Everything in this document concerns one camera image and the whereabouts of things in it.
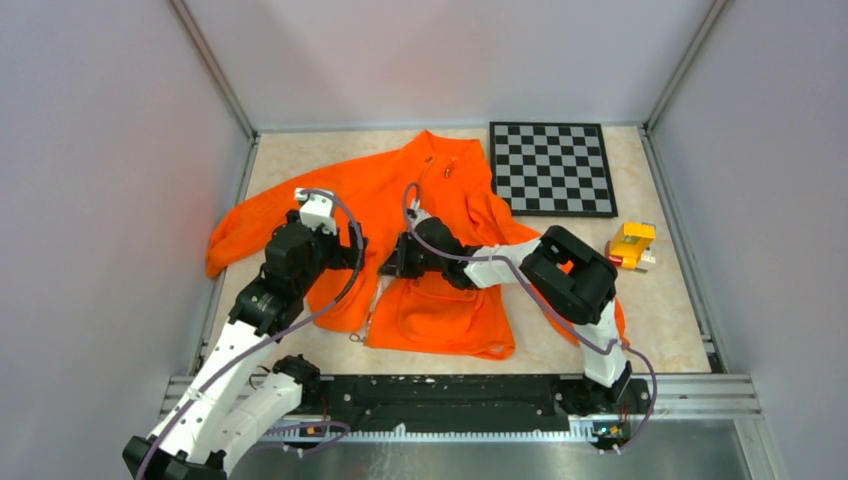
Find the orange zip jacket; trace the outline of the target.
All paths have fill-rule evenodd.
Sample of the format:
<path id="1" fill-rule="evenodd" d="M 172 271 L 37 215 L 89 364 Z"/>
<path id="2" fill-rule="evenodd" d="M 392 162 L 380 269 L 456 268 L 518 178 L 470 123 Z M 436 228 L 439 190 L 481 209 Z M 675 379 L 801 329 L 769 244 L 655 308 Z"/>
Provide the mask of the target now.
<path id="1" fill-rule="evenodd" d="M 257 251 L 227 332 L 278 341 L 309 309 L 320 327 L 367 332 L 372 348 L 508 358 L 501 299 L 519 283 L 556 329 L 622 365 L 614 267 L 565 229 L 517 223 L 491 189 L 476 139 L 419 133 L 403 147 L 329 165 L 234 207 L 212 233 L 206 273 Z"/>

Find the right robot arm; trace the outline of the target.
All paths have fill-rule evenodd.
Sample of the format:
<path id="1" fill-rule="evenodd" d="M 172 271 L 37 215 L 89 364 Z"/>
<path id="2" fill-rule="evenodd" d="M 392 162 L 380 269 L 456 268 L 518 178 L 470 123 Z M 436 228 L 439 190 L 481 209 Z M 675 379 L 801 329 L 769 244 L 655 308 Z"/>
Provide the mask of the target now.
<path id="1" fill-rule="evenodd" d="M 520 285 L 581 348 L 574 411 L 612 412 L 627 401 L 633 368 L 619 328 L 616 268 L 567 229 L 553 226 L 517 244 L 466 245 L 440 219 L 416 220 L 379 272 L 402 279 L 437 272 L 460 290 Z"/>

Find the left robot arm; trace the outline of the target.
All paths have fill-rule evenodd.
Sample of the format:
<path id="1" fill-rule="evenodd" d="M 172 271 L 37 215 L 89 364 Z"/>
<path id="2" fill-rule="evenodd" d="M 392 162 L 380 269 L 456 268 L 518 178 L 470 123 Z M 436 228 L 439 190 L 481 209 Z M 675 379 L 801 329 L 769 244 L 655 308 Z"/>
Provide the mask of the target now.
<path id="1" fill-rule="evenodd" d="M 225 479 L 282 416 L 317 407 L 321 388 L 309 379 L 317 369 L 298 356 L 285 358 L 246 400 L 238 396 L 282 338 L 305 325 L 304 299 L 322 273 L 352 272 L 329 307 L 352 289 L 367 241 L 358 222 L 348 228 L 348 246 L 326 225 L 295 221 L 273 232 L 258 275 L 237 295 L 201 370 L 166 418 L 125 446 L 123 459 L 134 478 Z"/>

